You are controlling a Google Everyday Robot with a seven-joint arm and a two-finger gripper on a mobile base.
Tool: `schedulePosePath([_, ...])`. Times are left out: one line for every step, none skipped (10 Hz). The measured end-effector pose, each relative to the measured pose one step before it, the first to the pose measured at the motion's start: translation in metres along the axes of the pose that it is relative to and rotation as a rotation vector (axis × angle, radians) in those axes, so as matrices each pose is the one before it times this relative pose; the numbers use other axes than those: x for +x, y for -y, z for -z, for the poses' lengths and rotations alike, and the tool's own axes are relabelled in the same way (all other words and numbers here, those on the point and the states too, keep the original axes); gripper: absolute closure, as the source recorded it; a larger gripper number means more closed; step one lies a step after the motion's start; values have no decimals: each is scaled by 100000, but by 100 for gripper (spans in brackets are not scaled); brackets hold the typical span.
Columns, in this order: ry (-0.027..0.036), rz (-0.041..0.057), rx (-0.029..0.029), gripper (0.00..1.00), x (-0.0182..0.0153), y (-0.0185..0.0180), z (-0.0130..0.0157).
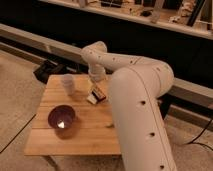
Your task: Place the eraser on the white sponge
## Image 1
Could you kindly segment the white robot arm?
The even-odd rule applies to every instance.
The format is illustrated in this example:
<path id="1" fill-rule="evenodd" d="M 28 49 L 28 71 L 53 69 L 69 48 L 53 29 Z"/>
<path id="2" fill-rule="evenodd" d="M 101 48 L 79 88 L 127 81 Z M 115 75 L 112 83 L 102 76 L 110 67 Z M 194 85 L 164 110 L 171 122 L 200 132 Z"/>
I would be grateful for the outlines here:
<path id="1" fill-rule="evenodd" d="M 99 82 L 111 70 L 108 99 L 126 171 L 177 171 L 157 99 L 174 81 L 160 60 L 109 53 L 104 42 L 84 47 L 89 76 Z"/>

